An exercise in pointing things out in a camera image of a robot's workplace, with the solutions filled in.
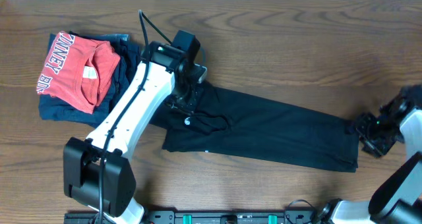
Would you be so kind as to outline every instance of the black pants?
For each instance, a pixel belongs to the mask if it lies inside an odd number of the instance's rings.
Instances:
[[[205,82],[193,116],[161,106],[150,123],[167,129],[163,149],[213,152],[329,171],[355,172],[359,138],[349,121]]]

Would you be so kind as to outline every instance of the folded clothing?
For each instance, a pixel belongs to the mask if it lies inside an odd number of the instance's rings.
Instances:
[[[103,102],[100,106],[94,108],[93,114],[89,114],[75,109],[72,105],[60,98],[51,97],[50,95],[40,95],[38,109],[42,119],[84,123],[96,128],[106,119],[109,112],[115,107],[129,87],[129,82],[132,81],[136,68],[140,63],[140,46],[137,43],[130,42],[129,35],[127,34],[79,37],[109,41],[115,52],[120,55],[119,64],[111,77],[111,85]],[[55,35],[51,34],[48,49],[50,49],[54,39]]]
[[[152,117],[151,124],[167,129],[163,149],[356,171],[359,137],[346,133],[349,121],[207,82],[200,86],[193,116],[162,105]]]
[[[92,114],[106,96],[119,60],[109,42],[60,32],[45,59],[37,93],[58,97]]]

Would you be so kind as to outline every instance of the red t-shirt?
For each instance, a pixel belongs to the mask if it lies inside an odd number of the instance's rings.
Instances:
[[[60,32],[45,59],[37,93],[59,97],[92,114],[106,96],[119,60],[110,42]]]

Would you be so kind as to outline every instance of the black cable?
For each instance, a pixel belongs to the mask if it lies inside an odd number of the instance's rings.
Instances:
[[[296,224],[296,223],[292,223],[291,221],[290,221],[290,216],[288,215],[288,214],[286,214],[287,213],[287,209],[290,207],[290,206],[292,206],[292,205],[294,205],[294,204],[296,204],[296,203],[298,203],[298,202],[304,202],[304,203],[306,203],[306,204],[308,204],[308,205],[310,205],[310,207],[314,210],[314,213],[313,214],[315,214],[315,211],[317,210],[317,209],[315,209],[314,208],[314,206],[312,206],[312,204],[310,204],[308,201],[306,201],[306,200],[294,200],[294,201],[292,201],[289,205],[287,205],[287,207],[285,208],[285,210],[284,210],[284,213],[285,213],[285,215],[286,215],[286,219],[290,222],[290,224]],[[310,218],[310,221],[308,221],[308,222],[305,222],[305,223],[303,223],[303,224],[310,224],[312,222],[312,216],[311,216],[311,218]]]
[[[169,44],[171,44],[171,40],[169,39],[169,38],[167,38],[167,36],[165,36],[145,15],[144,15],[144,13],[142,13],[142,12],[140,12],[140,14],[142,15],[142,17],[144,17],[145,18],[145,20],[147,21],[147,23],[149,24],[149,25],[151,25],[152,27],[153,27],[153,29],[155,30],[155,31],[157,31],[157,33],[159,33],[167,42],[169,42]]]
[[[99,176],[99,179],[100,180],[99,180],[99,189],[98,189],[98,191],[99,191],[99,197],[100,197],[100,206],[98,208],[98,213],[99,213],[99,215],[98,215],[98,221],[99,221],[99,224],[102,224],[103,223],[103,218],[104,218],[104,207],[103,207],[103,202],[104,202],[104,166],[105,166],[105,159],[106,159],[108,145],[110,143],[111,138],[113,138],[113,133],[114,133],[114,130],[116,129],[116,127],[117,127],[117,124],[119,124],[119,121],[121,120],[121,118],[123,117],[123,115],[126,113],[127,109],[131,106],[132,102],[135,100],[135,98],[137,97],[137,95],[139,95],[139,93],[144,88],[146,79],[148,77],[148,72],[150,70],[150,47],[149,47],[149,43],[148,43],[148,36],[146,34],[146,28],[145,28],[144,21],[143,21],[142,17],[145,18],[145,20],[148,23],[150,23],[152,25],[152,27],[154,27],[154,29],[156,29],[156,27],[152,24],[152,22],[150,22],[147,19],[147,17],[144,15],[144,13],[142,13],[142,11],[139,10],[140,25],[142,26],[142,33],[144,34],[144,39],[145,39],[145,53],[146,53],[146,58],[145,58],[145,72],[144,72],[144,77],[142,79],[142,82],[138,86],[138,89],[136,90],[135,94],[133,94],[132,98],[126,104],[125,108],[123,108],[123,110],[120,112],[119,116],[114,121],[113,125],[111,126],[110,130],[108,131],[107,138],[105,139],[105,142],[104,142],[104,147],[103,147],[103,150],[102,150],[102,153],[101,153],[100,176]]]

